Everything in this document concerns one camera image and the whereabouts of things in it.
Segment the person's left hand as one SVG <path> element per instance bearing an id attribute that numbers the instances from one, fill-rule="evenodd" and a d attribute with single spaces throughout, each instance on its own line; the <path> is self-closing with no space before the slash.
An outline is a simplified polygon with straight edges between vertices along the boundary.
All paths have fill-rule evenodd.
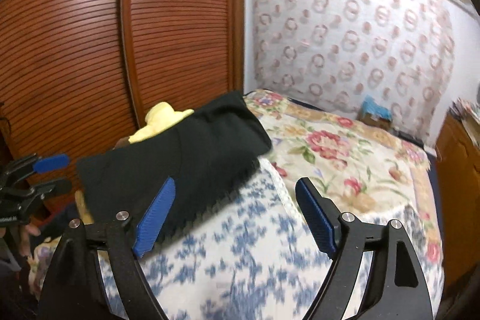
<path id="1" fill-rule="evenodd" d="M 22 257 L 31 257 L 32 250 L 30 246 L 30 237 L 31 236 L 38 236 L 41 234 L 39 228 L 34 224 L 30 223 L 28 225 L 23 226 L 14 226 L 12 227 L 13 232 L 16 233 L 18 236 L 18 250 L 19 254 Z"/>

